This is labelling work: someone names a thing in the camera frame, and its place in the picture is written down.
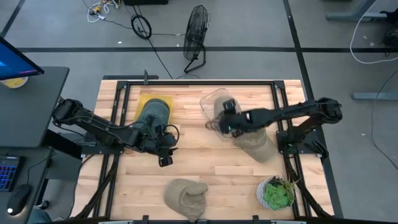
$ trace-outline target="monitor screen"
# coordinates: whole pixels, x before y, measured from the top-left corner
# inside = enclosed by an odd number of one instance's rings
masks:
[[[41,73],[37,65],[0,37],[0,80]]]

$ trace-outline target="wooden tabletop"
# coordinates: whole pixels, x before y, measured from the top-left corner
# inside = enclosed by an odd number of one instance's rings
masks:
[[[117,80],[101,82],[95,113],[106,119],[111,117],[116,84]],[[300,80],[285,80],[285,86],[290,105],[305,100]],[[178,150],[173,155],[174,164],[168,167],[160,168],[156,156],[125,149],[119,162],[111,219],[141,220],[143,215],[149,215],[151,220],[186,220],[163,201],[165,185],[176,178],[208,184],[202,219],[250,220],[253,215],[266,220],[294,218],[291,209],[268,210],[262,208],[256,198],[256,187],[260,182],[274,175],[286,177],[282,156],[276,154],[275,158],[260,164],[231,141],[222,141],[213,131],[205,128],[206,119],[201,113],[199,101],[221,87],[237,99],[242,110],[274,108],[271,88],[264,85],[131,87],[126,124],[133,122],[141,93],[168,95],[174,99],[170,123],[179,128],[181,137]],[[120,120],[123,91],[116,123]],[[279,96],[279,99],[282,105],[282,97]],[[298,125],[304,120],[294,119],[293,123]],[[267,135],[276,142],[277,125],[274,123],[266,130]],[[333,213],[320,159],[315,154],[302,154],[300,158],[307,188],[326,212]],[[94,194],[102,159],[103,156],[94,156],[81,169],[72,216],[81,211]],[[299,189],[297,192],[300,214],[304,215]],[[103,200],[100,214],[104,213],[104,207]]]

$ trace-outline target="plant pot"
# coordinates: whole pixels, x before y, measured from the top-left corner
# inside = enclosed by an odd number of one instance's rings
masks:
[[[268,208],[269,210],[273,210],[271,209],[271,206],[264,200],[264,194],[266,193],[266,185],[268,184],[268,182],[270,182],[272,180],[272,178],[265,180],[263,182],[261,182],[258,186],[257,186],[257,190],[256,190],[256,195],[257,195],[257,200],[259,201],[259,203],[264,207],[264,208]],[[292,204],[284,207],[284,208],[280,208],[278,210],[286,210],[289,209],[292,206]]]

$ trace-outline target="white cable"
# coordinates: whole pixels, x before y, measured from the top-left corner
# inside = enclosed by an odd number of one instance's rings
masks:
[[[102,2],[103,2],[103,1],[100,0],[99,3],[96,3],[96,4],[90,6],[90,7],[87,9],[87,21],[88,21],[88,22],[93,23],[93,22],[97,22],[97,21],[100,20],[100,17],[99,17],[100,14],[97,13],[96,15],[98,16],[98,18],[97,18],[96,20],[94,20],[94,21],[91,21],[91,20],[90,20],[90,11],[91,11],[91,9],[92,9],[93,7],[95,7],[95,6],[99,5],[99,4],[101,4]],[[114,4],[112,4],[112,3],[110,3],[110,2],[107,2],[107,3],[105,3],[105,4],[102,6],[102,8],[104,9],[104,12],[108,14],[108,13],[109,13],[109,7],[108,7],[108,6],[113,6],[113,5],[114,5]]]
[[[351,54],[353,55],[353,57],[355,58],[355,60],[356,60],[357,62],[359,62],[359,63],[366,64],[366,65],[375,64],[375,63],[380,63],[380,62],[391,62],[391,61],[393,61],[393,60],[397,60],[397,59],[398,59],[398,57],[396,57],[396,58],[392,58],[392,59],[378,60],[378,61],[375,61],[375,62],[363,62],[363,61],[361,61],[360,59],[356,58],[356,57],[355,57],[355,54],[354,54],[354,52],[353,52],[353,42],[354,42],[355,33],[356,33],[356,30],[358,29],[359,23],[362,21],[362,19],[363,19],[363,17],[365,16],[365,14],[369,12],[369,10],[373,7],[373,5],[374,5],[376,2],[377,2],[377,1],[375,1],[375,2],[371,5],[371,7],[369,7],[369,9],[368,9],[368,10],[362,15],[362,17],[359,19],[358,23],[356,24],[355,30],[354,30],[353,38],[351,39],[351,43],[349,44],[349,51],[351,52]]]

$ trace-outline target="gray floor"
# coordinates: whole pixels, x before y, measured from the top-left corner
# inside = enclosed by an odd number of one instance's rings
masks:
[[[95,0],[86,0],[93,4]],[[211,13],[206,46],[293,47],[282,1],[272,0],[170,0],[166,6],[141,6],[154,32],[184,33],[190,11],[203,4]],[[302,47],[349,46],[355,23],[333,22],[325,14],[349,11],[355,1],[290,0]],[[17,0],[0,2],[0,29],[17,5]],[[393,11],[398,1],[380,1],[374,12]],[[129,13],[111,8],[108,19],[129,26]],[[354,47],[382,47],[382,35],[389,27],[381,23],[361,24]],[[150,47],[131,30],[99,21],[86,20],[82,1],[26,0],[6,39],[16,47]],[[156,47],[183,45],[183,37],[153,36]],[[153,52],[108,53],[27,53],[43,66],[70,67],[63,97],[74,98],[93,109],[103,75],[140,75],[143,70],[168,79]],[[187,64],[181,52],[160,52],[174,77],[183,74]],[[208,52],[207,64],[195,70],[201,78],[219,79],[301,79],[295,53],[284,52]],[[361,60],[384,59],[384,54],[358,54]],[[395,212],[398,195],[398,170],[371,143],[372,102],[353,101],[354,91],[377,91],[397,69],[397,61],[362,65],[347,53],[304,53],[316,98],[328,96],[343,105],[343,120],[325,125],[325,138],[345,218],[398,222]],[[385,91],[398,91],[398,77]],[[393,160],[397,157],[396,102],[377,102],[374,111],[374,138]],[[46,198],[52,201],[52,217],[64,217],[71,205],[73,182],[50,184]],[[57,192],[64,192],[56,198]]]

